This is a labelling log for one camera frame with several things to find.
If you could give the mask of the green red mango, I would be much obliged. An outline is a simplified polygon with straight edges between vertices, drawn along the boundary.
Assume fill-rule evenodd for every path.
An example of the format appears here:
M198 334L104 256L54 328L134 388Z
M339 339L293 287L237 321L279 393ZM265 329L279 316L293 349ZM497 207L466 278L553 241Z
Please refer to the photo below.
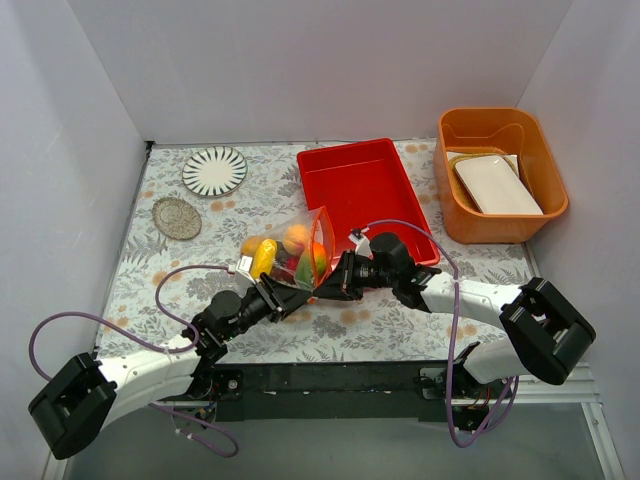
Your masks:
M328 257L323 244L314 242L300 256L294 279L300 288L313 290L324 278L328 267Z

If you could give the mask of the red fruit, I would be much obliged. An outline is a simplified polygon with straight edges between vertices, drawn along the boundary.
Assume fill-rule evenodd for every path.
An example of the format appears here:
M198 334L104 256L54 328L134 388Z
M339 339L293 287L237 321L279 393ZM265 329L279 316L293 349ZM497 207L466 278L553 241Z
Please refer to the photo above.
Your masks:
M282 255L276 258L276 267L286 272L295 272L299 263L300 257L297 255Z

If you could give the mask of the clear zip top bag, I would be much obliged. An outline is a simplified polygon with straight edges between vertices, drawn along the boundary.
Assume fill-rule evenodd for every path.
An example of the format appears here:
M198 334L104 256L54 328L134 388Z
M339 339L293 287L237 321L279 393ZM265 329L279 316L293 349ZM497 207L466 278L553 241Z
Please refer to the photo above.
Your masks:
M304 212L241 244L234 278L248 288L262 274L288 287L313 291L330 274L333 226L325 207Z

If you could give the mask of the orange peach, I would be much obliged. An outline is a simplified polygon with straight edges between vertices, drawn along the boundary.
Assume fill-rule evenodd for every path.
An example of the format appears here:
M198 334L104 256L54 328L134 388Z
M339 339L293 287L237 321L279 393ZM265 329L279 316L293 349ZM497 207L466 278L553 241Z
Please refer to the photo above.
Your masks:
M309 244L309 229L304 224L292 224L287 227L282 244L291 255L301 255Z

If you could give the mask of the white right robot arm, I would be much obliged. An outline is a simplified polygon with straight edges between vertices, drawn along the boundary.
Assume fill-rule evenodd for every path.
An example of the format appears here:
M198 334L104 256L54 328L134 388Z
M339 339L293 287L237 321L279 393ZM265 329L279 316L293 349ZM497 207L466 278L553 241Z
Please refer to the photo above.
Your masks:
M315 289L320 299L355 301L365 290L388 288L404 306L434 314L458 314L504 331L502 339L466 347L451 367L429 380L431 388L475 397L488 384L530 374L561 385L596 339L591 324L549 281L519 285L462 280L417 264L393 233L368 241L367 256L345 251Z

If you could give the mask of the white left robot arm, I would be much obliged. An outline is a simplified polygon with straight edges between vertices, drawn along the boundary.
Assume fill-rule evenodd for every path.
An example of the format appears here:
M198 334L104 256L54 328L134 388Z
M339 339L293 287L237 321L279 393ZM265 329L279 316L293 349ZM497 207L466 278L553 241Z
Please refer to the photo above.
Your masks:
M53 456L68 459L91 444L111 422L169 397L205 398L213 366L227 343L264 319L277 322L311 298L309 289L262 275L244 296L216 293L185 330L164 346L96 360L72 357L28 406Z

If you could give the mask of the red plastic tray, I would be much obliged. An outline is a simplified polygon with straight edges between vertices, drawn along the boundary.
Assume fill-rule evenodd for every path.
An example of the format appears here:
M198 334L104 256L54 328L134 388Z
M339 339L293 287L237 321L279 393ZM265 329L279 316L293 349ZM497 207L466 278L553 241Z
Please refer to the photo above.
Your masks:
M297 155L307 207L325 207L335 237L334 258L354 247L349 234L374 221L368 237L393 232L415 262L440 261L435 245L416 229L428 232L420 203L393 142L387 138L326 147Z

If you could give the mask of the woven round coaster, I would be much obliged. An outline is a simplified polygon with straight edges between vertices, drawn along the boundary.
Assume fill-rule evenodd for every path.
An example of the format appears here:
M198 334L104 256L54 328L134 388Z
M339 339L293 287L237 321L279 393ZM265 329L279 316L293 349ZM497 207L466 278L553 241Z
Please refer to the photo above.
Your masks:
M157 200L152 207L152 219L161 233L174 240L191 240L202 228L198 211L188 202L175 197Z

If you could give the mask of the floral patterned table mat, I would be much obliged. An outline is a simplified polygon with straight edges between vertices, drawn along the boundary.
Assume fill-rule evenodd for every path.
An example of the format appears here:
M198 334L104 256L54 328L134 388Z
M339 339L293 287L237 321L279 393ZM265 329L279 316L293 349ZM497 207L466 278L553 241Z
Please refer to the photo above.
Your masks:
M237 259L242 241L305 210L297 165L301 151L299 144L244 145L248 174L241 186L221 198L204 198L181 179L190 149L151 149L105 308L107 325L96 340L100 357L168 340L216 292L234 287L224 267ZM198 211L202 228L195 238L174 240L154 225L152 207L164 197L182 199ZM226 361L443 359L449 350L500 337L492 326L420 313L376 290L356 302L319 301L279 323L260 323L230 343Z

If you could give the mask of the white rectangular plate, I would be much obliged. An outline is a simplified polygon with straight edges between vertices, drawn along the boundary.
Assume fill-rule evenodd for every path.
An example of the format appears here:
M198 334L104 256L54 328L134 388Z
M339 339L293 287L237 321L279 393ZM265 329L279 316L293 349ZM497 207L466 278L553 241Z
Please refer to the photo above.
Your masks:
M478 210L487 215L532 216L543 211L507 157L459 154L450 165Z

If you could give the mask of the orange plastic basin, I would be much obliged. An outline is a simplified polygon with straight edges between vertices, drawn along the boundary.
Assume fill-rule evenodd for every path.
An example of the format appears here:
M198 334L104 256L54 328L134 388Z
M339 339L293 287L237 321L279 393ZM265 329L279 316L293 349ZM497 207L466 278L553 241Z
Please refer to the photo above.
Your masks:
M454 108L438 122L434 175L447 234L522 243L569 198L537 120L518 108Z

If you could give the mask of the striped round plate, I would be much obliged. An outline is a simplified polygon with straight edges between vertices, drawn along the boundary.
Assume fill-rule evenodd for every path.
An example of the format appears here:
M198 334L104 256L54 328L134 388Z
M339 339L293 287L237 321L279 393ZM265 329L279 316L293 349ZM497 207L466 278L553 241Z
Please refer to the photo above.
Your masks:
M247 172L247 160L238 150L214 146L191 155L182 168L181 177L192 193L217 198L235 191Z

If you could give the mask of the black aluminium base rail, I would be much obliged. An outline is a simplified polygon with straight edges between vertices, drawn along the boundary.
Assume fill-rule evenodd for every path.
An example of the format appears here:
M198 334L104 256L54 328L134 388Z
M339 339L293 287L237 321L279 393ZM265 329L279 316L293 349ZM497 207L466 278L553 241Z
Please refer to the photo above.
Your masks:
M453 411L454 425L477 429L496 422L513 401L523 404L579 404L600 395L587 365L578 366L561 386L530 375L508 384L494 381L469 396L431 388L445 371L442 361L217 364L203 393L159 400L178 408L215 409L223 421L249 419L400 418L443 422Z

